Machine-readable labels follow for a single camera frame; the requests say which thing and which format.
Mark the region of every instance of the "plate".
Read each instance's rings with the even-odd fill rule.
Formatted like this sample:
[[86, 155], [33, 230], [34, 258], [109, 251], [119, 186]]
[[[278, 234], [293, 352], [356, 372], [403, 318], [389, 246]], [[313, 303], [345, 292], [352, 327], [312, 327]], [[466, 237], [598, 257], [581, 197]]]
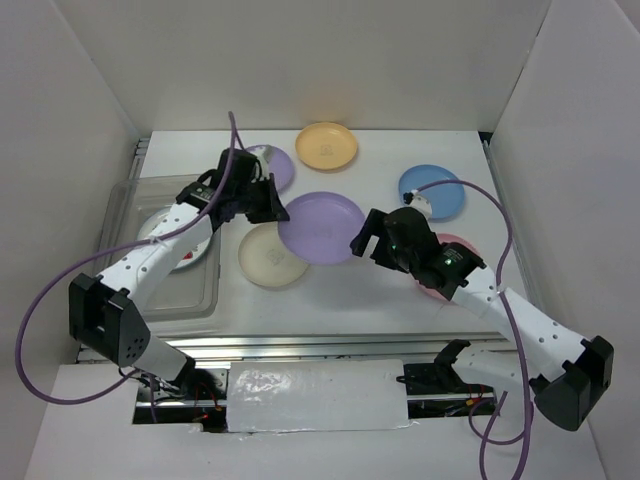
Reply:
[[352, 257], [349, 244], [364, 224], [364, 213], [347, 197], [312, 192], [286, 207], [291, 220], [278, 224], [282, 243], [311, 265], [337, 265]]
[[358, 141], [351, 131], [337, 123], [314, 123], [296, 138], [296, 153], [316, 170], [344, 167], [356, 156]]
[[291, 157], [284, 150], [273, 145], [253, 145], [247, 148], [247, 152], [253, 153], [265, 147], [271, 147], [271, 155], [267, 157], [267, 163], [269, 163], [269, 172], [273, 173], [275, 178], [276, 190], [280, 192], [291, 183], [295, 167]]
[[[458, 177], [438, 165], [417, 165], [410, 168], [402, 174], [398, 182], [400, 203], [405, 205], [402, 198], [405, 193], [438, 180], [458, 180]], [[448, 220], [460, 213], [464, 207], [465, 193], [462, 185], [438, 185], [423, 190], [422, 195], [431, 203], [431, 220]]]
[[[456, 242], [456, 243], [459, 243], [460, 245], [464, 245], [465, 247], [467, 247], [469, 250], [471, 250], [476, 255], [480, 255], [478, 253], [478, 250], [476, 250], [476, 247], [471, 245], [464, 238], [460, 238], [457, 235], [452, 235], [450, 233], [436, 233], [436, 235], [438, 236], [438, 241], [440, 243]], [[418, 283], [418, 288], [420, 290], [422, 290], [424, 293], [426, 293], [427, 295], [429, 295], [430, 297], [437, 298], [438, 300], [442, 300], [443, 302], [449, 303], [449, 301], [446, 298], [444, 298], [442, 295], [440, 295], [438, 292], [436, 292], [435, 290], [433, 290], [431, 288], [423, 287], [419, 283]]]
[[[162, 220], [164, 220], [169, 214], [169, 210], [170, 208], [163, 208], [151, 215], [140, 227], [136, 240], [147, 238], [149, 234], [162, 223]], [[206, 241], [196, 245], [196, 248], [187, 253], [184, 258], [178, 262], [178, 265], [176, 265], [173, 271], [182, 270], [183, 268], [187, 268], [189, 265], [196, 263], [205, 253], [207, 253], [209, 243], [211, 243], [211, 239], [207, 239]]]
[[263, 287], [283, 287], [296, 281], [309, 268], [284, 246], [276, 223], [251, 230], [240, 242], [238, 262], [247, 279]]

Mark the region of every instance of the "plastic tray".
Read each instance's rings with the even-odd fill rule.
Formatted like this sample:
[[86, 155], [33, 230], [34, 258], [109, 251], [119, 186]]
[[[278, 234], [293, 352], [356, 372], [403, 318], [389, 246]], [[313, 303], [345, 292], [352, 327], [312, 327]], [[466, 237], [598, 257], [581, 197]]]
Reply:
[[[140, 227], [175, 197], [195, 176], [155, 177], [126, 180], [111, 191], [100, 250], [136, 240]], [[126, 251], [96, 262], [95, 273], [118, 261]], [[187, 335], [207, 329], [218, 300], [220, 233], [209, 244], [207, 254], [193, 265], [174, 270], [160, 284], [143, 312], [156, 334]]]

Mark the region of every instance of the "yellow plate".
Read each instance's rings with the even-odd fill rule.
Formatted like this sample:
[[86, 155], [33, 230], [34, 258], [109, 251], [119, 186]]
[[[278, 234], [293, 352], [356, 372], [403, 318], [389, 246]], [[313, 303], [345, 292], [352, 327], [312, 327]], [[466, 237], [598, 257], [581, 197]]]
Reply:
[[314, 123], [296, 138], [296, 152], [303, 163], [318, 170], [344, 167], [356, 156], [358, 141], [337, 123]]

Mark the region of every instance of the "beige plate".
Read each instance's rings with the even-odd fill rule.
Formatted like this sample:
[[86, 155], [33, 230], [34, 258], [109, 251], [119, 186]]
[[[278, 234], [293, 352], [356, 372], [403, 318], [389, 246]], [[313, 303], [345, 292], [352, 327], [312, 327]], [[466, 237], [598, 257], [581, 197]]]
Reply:
[[296, 138], [296, 152], [303, 163], [318, 170], [344, 167], [356, 156], [358, 141], [337, 123], [314, 123]]
[[283, 245], [276, 222], [265, 223], [247, 233], [240, 242], [238, 262], [245, 277], [263, 287], [288, 285], [309, 267]]

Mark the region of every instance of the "purple cable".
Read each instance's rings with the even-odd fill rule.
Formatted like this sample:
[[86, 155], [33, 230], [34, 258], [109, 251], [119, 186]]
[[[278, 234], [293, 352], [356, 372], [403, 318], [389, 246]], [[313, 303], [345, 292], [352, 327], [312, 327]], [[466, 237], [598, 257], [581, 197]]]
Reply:
[[[527, 465], [527, 458], [529, 457], [529, 447], [531, 446], [531, 421], [533, 419], [533, 406], [531, 404], [531, 391], [529, 390], [529, 369], [527, 367], [527, 361], [524, 355], [524, 346], [522, 344], [522, 338], [520, 337], [520, 330], [518, 329], [518, 324], [516, 323], [516, 319], [513, 316], [513, 311], [511, 310], [511, 305], [509, 305], [509, 301], [507, 300], [506, 295], [503, 291], [501, 291], [502, 285], [502, 269], [504, 268], [504, 263], [507, 260], [507, 255], [509, 254], [509, 250], [511, 249], [511, 245], [513, 244], [513, 226], [511, 224], [511, 220], [509, 220], [509, 215], [505, 208], [495, 199], [493, 195], [491, 195], [484, 188], [476, 185], [475, 183], [467, 182], [465, 180], [440, 180], [437, 182], [429, 183], [427, 185], [423, 185], [418, 188], [418, 191], [423, 191], [431, 187], [435, 187], [438, 185], [446, 185], [446, 184], [458, 184], [464, 185], [469, 188], [480, 192], [484, 195], [491, 203], [493, 203], [496, 208], [502, 214], [502, 218], [504, 219], [505, 225], [507, 227], [507, 244], [500, 256], [500, 260], [498, 261], [498, 266], [496, 267], [496, 288], [498, 292], [498, 296], [502, 301], [502, 305], [504, 306], [505, 312], [507, 313], [507, 318], [509, 319], [509, 324], [511, 326], [511, 330], [513, 331], [513, 338], [516, 344], [516, 350], [518, 352], [518, 360], [520, 361], [520, 373], [522, 374], [522, 391], [524, 394], [524, 429], [522, 431], [522, 448], [520, 450], [520, 459], [518, 461], [518, 466], [511, 477], [511, 480], [518, 480], [522, 477], [522, 473], [524, 472], [524, 468]], [[487, 444], [490, 442], [489, 435], [491, 434], [491, 429], [493, 428], [496, 419], [498, 418], [498, 414], [500, 413], [500, 409], [506, 400], [506, 393], [502, 395], [500, 402], [498, 403], [498, 407], [491, 415], [491, 419], [487, 425], [487, 428], [482, 435], [482, 442], [480, 443], [480, 474], [483, 480], [488, 480], [487, 471], [485, 467], [485, 452], [487, 449]]]
[[151, 420], [153, 423], [158, 423], [158, 417], [156, 416], [156, 401], [154, 398], [154, 390], [156, 388], [156, 380], [153, 375], [147, 373], [149, 376], [149, 409], [151, 410]]
[[[238, 129], [236, 127], [236, 119], [235, 119], [235, 117], [233, 115], [233, 112], [229, 112], [229, 121], [231, 122], [231, 146], [229, 147], [229, 156], [228, 156], [228, 159], [227, 159], [227, 164], [226, 164], [225, 169], [224, 169], [224, 173], [223, 173], [222, 178], [220, 180], [220, 184], [218, 185], [218, 188], [216, 189], [215, 193], [213, 194], [213, 197], [211, 198], [209, 204], [191, 222], [189, 222], [188, 224], [178, 228], [177, 230], [174, 230], [173, 232], [169, 232], [169, 233], [166, 233], [164, 235], [160, 235], [158, 237], [159, 240], [168, 240], [168, 239], [170, 239], [172, 237], [175, 237], [176, 235], [180, 235], [181, 233], [187, 231], [188, 229], [193, 227], [196, 223], [198, 223], [205, 215], [207, 215], [211, 211], [211, 209], [213, 208], [215, 203], [218, 201], [218, 198], [220, 197], [220, 193], [222, 192], [222, 189], [223, 189], [225, 183], [227, 182], [227, 179], [229, 178], [229, 175], [231, 173], [231, 163], [233, 162], [233, 154], [234, 154], [234, 151], [235, 151], [234, 149], [235, 149], [236, 140], [238, 140], [238, 143], [241, 144], [240, 136], [238, 135]], [[129, 378], [131, 378], [131, 376], [133, 376], [134, 373], [137, 372], [137, 370], [134, 370], [133, 372], [125, 375], [123, 378], [121, 378], [116, 383], [111, 385], [109, 388], [107, 388], [107, 389], [105, 389], [105, 390], [103, 390], [101, 392], [98, 392], [98, 393], [96, 393], [94, 395], [90, 395], [88, 397], [74, 398], [74, 399], [55, 398], [55, 397], [47, 395], [46, 393], [41, 392], [40, 390], [38, 390], [36, 388], [36, 386], [31, 382], [31, 380], [29, 380], [29, 377], [27, 377], [27, 373], [25, 372], [24, 365], [22, 364], [22, 342], [24, 340], [24, 335], [25, 335], [25, 332], [27, 330], [27, 325], [29, 324], [29, 320], [31, 320], [31, 316], [33, 315], [33, 312], [38, 307], [38, 305], [40, 304], [42, 299], [45, 297], [45, 295], [47, 293], [49, 293], [49, 291], [58, 282], [60, 282], [60, 280], [62, 280], [64, 277], [66, 277], [68, 274], [70, 274], [74, 270], [77, 270], [78, 268], [82, 267], [83, 265], [86, 265], [87, 263], [93, 262], [94, 260], [96, 260], [98, 258], [105, 257], [107, 255], [112, 255], [112, 254], [114, 254], [116, 252], [119, 252], [119, 251], [122, 251], [122, 250], [130, 250], [130, 249], [133, 249], [133, 248], [141, 247], [143, 245], [149, 245], [150, 243], [152, 243], [152, 241], [153, 241], [152, 239], [138, 240], [138, 241], [135, 241], [135, 242], [129, 242], [129, 243], [125, 243], [123, 245], [118, 245], [118, 246], [115, 246], [115, 247], [107, 248], [107, 249], [102, 250], [100, 252], [94, 253], [93, 255], [90, 255], [87, 258], [85, 258], [83, 260], [80, 260], [80, 261], [74, 263], [73, 265], [65, 268], [62, 272], [57, 274], [47, 285], [45, 285], [45, 287], [40, 291], [40, 293], [38, 293], [36, 295], [36, 297], [31, 302], [31, 305], [29, 305], [29, 308], [27, 308], [27, 311], [25, 312], [24, 317], [22, 317], [22, 322], [20, 323], [20, 327], [18, 328], [18, 336], [16, 338], [16, 345], [15, 345], [15, 350], [14, 350], [14, 362], [16, 364], [16, 370], [18, 372], [18, 377], [20, 377], [20, 380], [22, 381], [24, 386], [33, 395], [38, 397], [40, 400], [44, 400], [45, 402], [53, 403], [53, 404], [56, 404], [56, 405], [80, 405], [80, 404], [83, 404], [83, 403], [92, 402], [93, 400], [96, 400], [98, 398], [104, 397], [108, 393], [111, 393], [113, 390], [115, 390], [120, 385], [122, 385], [124, 382], [126, 382]]]
[[[473, 433], [475, 433], [478, 437], [482, 438], [484, 435], [482, 433], [480, 433], [480, 430], [478, 430], [476, 428], [476, 426], [473, 424], [473, 416], [476, 414], [476, 411], [478, 410], [478, 408], [480, 408], [482, 405], [486, 405], [487, 403], [492, 402], [494, 399], [492, 398], [485, 398], [484, 400], [480, 400], [479, 402], [476, 402], [475, 405], [473, 407], [471, 407], [471, 410], [469, 411], [469, 416], [467, 417], [467, 419], [469, 420], [469, 427], [471, 428], [471, 431]], [[531, 409], [531, 415], [533, 415], [534, 413], [533, 408]], [[522, 437], [524, 436], [524, 430], [520, 433], [520, 435], [518, 435], [517, 437], [512, 438], [511, 440], [493, 440], [493, 439], [489, 439], [487, 440], [487, 443], [490, 443], [491, 445], [500, 445], [500, 446], [504, 446], [504, 445], [513, 445], [514, 443], [518, 443], [520, 440], [522, 440]]]

